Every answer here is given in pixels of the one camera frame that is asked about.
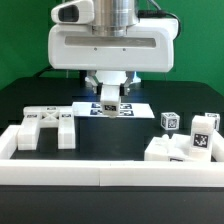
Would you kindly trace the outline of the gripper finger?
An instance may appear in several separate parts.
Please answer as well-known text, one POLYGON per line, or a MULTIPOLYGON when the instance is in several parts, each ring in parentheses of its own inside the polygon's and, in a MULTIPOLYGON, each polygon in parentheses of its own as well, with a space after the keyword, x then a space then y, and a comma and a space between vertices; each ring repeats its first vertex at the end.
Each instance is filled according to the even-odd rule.
POLYGON ((93 91, 95 94, 100 95, 101 94, 101 89, 102 89, 102 83, 98 80, 96 77, 96 72, 95 71, 88 71, 87 72, 87 77, 92 85, 93 91))
POLYGON ((120 85, 120 95, 125 96, 128 94, 128 88, 134 79, 134 72, 133 71, 126 71, 126 80, 124 83, 120 85))

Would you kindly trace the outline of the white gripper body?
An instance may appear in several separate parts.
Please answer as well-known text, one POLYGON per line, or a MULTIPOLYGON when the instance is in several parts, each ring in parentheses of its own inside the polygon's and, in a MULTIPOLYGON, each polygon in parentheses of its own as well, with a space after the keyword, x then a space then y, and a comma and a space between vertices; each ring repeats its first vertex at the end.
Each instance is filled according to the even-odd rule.
POLYGON ((55 25, 48 58, 56 69, 168 72, 174 65, 176 19, 141 19, 123 37, 100 37, 88 25, 55 25))

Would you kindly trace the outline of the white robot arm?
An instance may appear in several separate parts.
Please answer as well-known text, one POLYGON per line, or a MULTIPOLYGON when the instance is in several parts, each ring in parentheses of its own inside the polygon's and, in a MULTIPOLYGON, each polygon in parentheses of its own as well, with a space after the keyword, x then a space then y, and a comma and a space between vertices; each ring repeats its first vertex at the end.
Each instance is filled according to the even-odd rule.
POLYGON ((51 18, 50 64, 85 70, 103 97, 125 94, 136 72, 174 65, 179 21, 162 10, 141 12, 137 0, 70 0, 54 7, 51 18))

